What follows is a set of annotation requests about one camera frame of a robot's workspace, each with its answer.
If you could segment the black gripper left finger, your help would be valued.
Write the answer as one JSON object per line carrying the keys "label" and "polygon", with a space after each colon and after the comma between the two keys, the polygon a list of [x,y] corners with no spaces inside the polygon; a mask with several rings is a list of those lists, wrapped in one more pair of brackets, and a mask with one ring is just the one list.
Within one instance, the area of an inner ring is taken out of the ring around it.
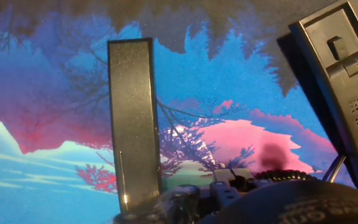
{"label": "black gripper left finger", "polygon": [[236,175],[231,169],[213,172],[208,185],[179,185],[163,194],[121,212],[114,224],[194,224],[211,219],[218,211],[240,197],[230,185]]}

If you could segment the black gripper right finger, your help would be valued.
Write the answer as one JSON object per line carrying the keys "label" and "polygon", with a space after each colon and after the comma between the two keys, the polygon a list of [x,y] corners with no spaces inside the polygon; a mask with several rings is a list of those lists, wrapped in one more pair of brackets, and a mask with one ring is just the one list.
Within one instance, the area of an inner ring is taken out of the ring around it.
{"label": "black gripper right finger", "polygon": [[239,192],[249,192],[256,188],[265,187],[274,184],[273,181],[268,179],[256,179],[249,169],[235,168],[234,174],[234,187]]}

